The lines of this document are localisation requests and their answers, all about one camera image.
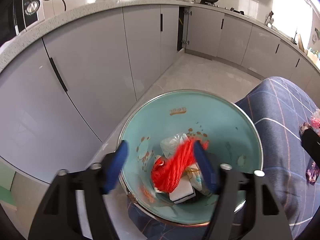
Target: baseboard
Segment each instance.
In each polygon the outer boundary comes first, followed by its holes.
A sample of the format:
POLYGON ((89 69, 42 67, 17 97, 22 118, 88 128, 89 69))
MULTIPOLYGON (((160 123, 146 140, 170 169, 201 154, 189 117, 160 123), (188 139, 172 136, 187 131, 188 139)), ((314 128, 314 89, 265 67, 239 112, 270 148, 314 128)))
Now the baseboard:
POLYGON ((223 64, 226 64, 226 65, 229 65, 231 67, 234 67, 236 69, 239 69, 241 70, 242 72, 245 72, 257 79, 260 79, 260 80, 264 80, 265 77, 261 76, 260 74, 250 70, 250 69, 247 69, 241 65, 238 65, 236 63, 233 63, 229 60, 226 60, 226 59, 223 59, 223 58, 220 58, 220 57, 214 57, 214 56, 211 56, 211 55, 208 55, 208 54, 204 54, 204 53, 201 53, 201 52, 197 52, 197 51, 194 51, 194 50, 190 50, 190 49, 186 49, 185 50, 185 53, 186 54, 190 54, 190 55, 194 55, 194 56, 198 56, 198 57, 202 57, 202 58, 206 58, 206 59, 209 59, 209 60, 215 60, 215 61, 218 61, 218 62, 221 62, 223 64))

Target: microwave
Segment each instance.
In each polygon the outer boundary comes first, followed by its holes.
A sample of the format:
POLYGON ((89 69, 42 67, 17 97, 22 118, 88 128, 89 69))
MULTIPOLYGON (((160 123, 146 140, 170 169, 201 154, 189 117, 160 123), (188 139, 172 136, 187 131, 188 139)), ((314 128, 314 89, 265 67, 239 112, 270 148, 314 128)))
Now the microwave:
POLYGON ((42 0, 12 0, 0 14, 0 46, 43 20, 42 0))

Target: checkered fabric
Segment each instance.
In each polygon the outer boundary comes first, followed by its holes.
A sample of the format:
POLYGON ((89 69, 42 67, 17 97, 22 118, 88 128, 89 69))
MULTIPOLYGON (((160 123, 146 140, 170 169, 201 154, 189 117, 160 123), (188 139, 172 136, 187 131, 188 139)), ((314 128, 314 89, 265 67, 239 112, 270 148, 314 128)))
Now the checkered fabric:
MULTIPOLYGON (((312 161, 301 147, 299 126, 310 122, 316 105, 295 84, 270 77, 236 103, 255 124, 263 147, 263 170, 287 215, 293 238, 306 227, 320 205, 320 182, 306 182, 312 161)), ((148 240, 201 239, 205 227, 181 228, 160 223, 128 202, 128 214, 148 240)), ((242 211, 235 215, 231 238, 239 233, 242 211)))

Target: plastic bag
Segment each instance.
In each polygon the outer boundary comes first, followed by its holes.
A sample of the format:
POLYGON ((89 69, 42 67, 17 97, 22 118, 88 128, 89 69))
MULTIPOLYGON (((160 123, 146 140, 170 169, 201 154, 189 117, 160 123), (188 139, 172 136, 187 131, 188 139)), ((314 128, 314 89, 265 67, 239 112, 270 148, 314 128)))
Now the plastic bag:
POLYGON ((174 155, 178 145, 180 143, 183 143, 185 140, 189 140, 188 136, 185 133, 178 133, 174 136, 162 140, 160 142, 160 147, 164 156, 167 159, 170 159, 174 155))
POLYGON ((319 130, 320 129, 320 110, 317 109, 311 116, 310 124, 312 128, 319 130))

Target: kitchen counter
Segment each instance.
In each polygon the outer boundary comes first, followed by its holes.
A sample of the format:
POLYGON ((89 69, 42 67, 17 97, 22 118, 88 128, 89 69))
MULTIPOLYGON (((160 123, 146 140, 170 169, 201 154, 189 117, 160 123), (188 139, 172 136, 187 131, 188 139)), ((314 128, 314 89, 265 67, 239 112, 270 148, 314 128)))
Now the kitchen counter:
POLYGON ((313 65, 313 67, 320 73, 320 68, 318 68, 312 60, 305 55, 297 45, 292 44, 288 39, 284 38, 281 34, 278 32, 266 27, 263 23, 247 17, 243 16, 241 14, 232 12, 230 10, 226 10, 224 8, 220 7, 213 7, 203 4, 197 4, 197 3, 189 3, 189 2, 183 2, 183 1, 176 1, 176 0, 109 0, 109 1, 103 1, 103 2, 97 2, 92 4, 87 4, 84 6, 80 6, 78 8, 74 8, 70 11, 66 11, 56 17, 49 18, 38 25, 34 26, 29 31, 23 33, 22 35, 15 38, 13 42, 0 54, 0 73, 1 71, 20 53, 22 52, 26 47, 28 47, 30 44, 38 40, 39 38, 43 37, 47 33, 59 28, 60 26, 63 26, 69 22, 72 22, 76 19, 79 19, 81 17, 94 14, 97 12, 110 10, 114 8, 119 7, 127 7, 127 6, 135 6, 135 5, 148 5, 148 4, 167 4, 167 5, 179 5, 179 6, 193 6, 193 7, 199 7, 199 8, 205 8, 209 10, 219 11, 225 14, 232 15, 234 17, 238 17, 240 19, 243 19, 245 21, 248 21, 250 23, 253 23, 272 34, 279 37, 281 40, 285 41, 287 44, 292 46, 294 49, 296 49, 301 55, 305 57, 306 60, 310 62, 310 64, 313 65))

